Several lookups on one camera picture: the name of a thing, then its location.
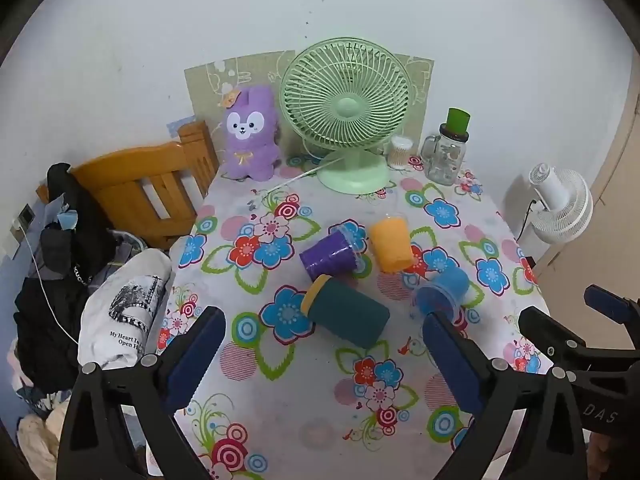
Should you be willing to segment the glass mason jar mug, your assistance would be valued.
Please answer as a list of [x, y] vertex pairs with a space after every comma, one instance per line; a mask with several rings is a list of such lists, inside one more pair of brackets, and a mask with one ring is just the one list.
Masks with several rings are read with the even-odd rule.
[[441, 124], [439, 133], [428, 136], [422, 146], [425, 175], [435, 183], [454, 185], [468, 141], [469, 133], [455, 133]]

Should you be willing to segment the floral tablecloth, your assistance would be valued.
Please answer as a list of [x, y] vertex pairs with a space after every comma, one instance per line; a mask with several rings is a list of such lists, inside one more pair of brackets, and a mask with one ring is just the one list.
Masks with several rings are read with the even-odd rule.
[[214, 306], [226, 332], [175, 419], [214, 479], [431, 479], [471, 427], [422, 337], [439, 274], [470, 282], [444, 307], [486, 356], [549, 360], [518, 329], [544, 298], [477, 176], [427, 179], [420, 158], [369, 194], [326, 188], [307, 155], [266, 182], [217, 176], [175, 260], [155, 347]]

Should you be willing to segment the beige cloth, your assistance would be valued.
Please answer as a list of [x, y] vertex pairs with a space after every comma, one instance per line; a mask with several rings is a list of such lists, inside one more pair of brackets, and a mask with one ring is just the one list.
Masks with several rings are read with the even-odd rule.
[[17, 443], [28, 466], [40, 480], [54, 480], [58, 449], [68, 402], [58, 405], [46, 419], [29, 414], [17, 427]]

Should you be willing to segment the orange plastic cup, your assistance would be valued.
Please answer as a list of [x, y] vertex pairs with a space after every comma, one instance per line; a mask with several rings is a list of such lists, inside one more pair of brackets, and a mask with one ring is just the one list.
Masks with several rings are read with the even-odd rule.
[[398, 214], [388, 214], [369, 229], [372, 252], [384, 273], [397, 273], [413, 265], [408, 222]]

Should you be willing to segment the white floor fan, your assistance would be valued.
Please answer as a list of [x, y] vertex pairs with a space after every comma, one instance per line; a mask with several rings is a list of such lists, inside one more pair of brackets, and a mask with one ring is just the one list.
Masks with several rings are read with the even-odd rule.
[[564, 245], [580, 237], [593, 213], [593, 198], [582, 175], [541, 162], [529, 171], [528, 180], [542, 203], [532, 218], [537, 237], [548, 245]]

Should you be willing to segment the cotton swab container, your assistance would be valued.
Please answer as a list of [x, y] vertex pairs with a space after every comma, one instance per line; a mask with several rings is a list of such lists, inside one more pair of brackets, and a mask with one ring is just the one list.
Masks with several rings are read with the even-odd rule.
[[409, 165], [409, 158], [413, 148], [413, 140], [406, 136], [393, 136], [387, 151], [387, 165], [401, 170]]

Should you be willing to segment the green desk fan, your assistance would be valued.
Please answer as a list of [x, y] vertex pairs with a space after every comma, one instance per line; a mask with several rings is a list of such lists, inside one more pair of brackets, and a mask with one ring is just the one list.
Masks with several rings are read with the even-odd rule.
[[317, 170], [326, 188], [370, 194], [390, 180], [378, 149], [404, 125], [410, 79], [378, 44], [332, 38], [293, 58], [280, 82], [279, 106], [304, 143], [326, 151]]

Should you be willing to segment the green cup on jar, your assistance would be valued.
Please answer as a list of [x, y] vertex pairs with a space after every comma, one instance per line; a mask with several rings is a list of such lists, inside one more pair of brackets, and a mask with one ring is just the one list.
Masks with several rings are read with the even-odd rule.
[[447, 131], [462, 136], [468, 132], [471, 115], [457, 107], [450, 107], [448, 110], [445, 128]]

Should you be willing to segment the blue plastic cup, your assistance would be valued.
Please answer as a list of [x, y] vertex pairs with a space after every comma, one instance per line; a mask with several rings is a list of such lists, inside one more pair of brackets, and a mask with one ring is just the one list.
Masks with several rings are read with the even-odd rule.
[[422, 315], [440, 312], [454, 324], [460, 318], [462, 301], [469, 289], [468, 276], [454, 266], [419, 286], [413, 292], [412, 304]]

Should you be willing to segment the dark teal cup yellow rim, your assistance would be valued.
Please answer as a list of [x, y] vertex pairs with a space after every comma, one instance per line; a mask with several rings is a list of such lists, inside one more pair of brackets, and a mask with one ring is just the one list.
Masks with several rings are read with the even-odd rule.
[[390, 310], [384, 304], [329, 275], [314, 280], [300, 312], [334, 336], [363, 349], [378, 342], [390, 319]]

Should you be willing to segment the purple plastic cup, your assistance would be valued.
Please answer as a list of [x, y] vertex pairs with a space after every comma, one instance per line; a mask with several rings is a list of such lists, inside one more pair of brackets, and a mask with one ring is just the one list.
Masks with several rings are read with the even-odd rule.
[[320, 275], [340, 276], [356, 272], [360, 267], [360, 255], [367, 248], [366, 232], [354, 224], [338, 224], [314, 246], [304, 250], [299, 259], [310, 277]]

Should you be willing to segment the wooden chair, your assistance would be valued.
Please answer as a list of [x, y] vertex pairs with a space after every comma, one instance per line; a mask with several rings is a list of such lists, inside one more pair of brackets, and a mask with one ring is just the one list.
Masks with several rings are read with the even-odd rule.
[[190, 233], [196, 219], [196, 200], [182, 179], [193, 178], [204, 197], [218, 168], [206, 123], [189, 122], [178, 129], [175, 141], [103, 155], [72, 174], [115, 229], [167, 249]]

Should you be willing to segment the purple plush bunny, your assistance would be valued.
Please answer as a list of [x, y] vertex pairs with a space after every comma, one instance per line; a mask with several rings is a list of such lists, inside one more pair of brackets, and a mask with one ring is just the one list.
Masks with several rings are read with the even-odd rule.
[[233, 180], [268, 181], [280, 158], [278, 112], [272, 88], [258, 84], [230, 91], [224, 106], [222, 171]]

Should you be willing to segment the black clothes pile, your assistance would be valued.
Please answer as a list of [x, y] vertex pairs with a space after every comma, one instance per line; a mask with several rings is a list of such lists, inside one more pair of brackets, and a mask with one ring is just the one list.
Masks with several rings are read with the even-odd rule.
[[56, 393], [75, 383], [81, 313], [127, 245], [69, 164], [49, 168], [47, 191], [43, 228], [13, 317], [23, 373], [40, 391]]

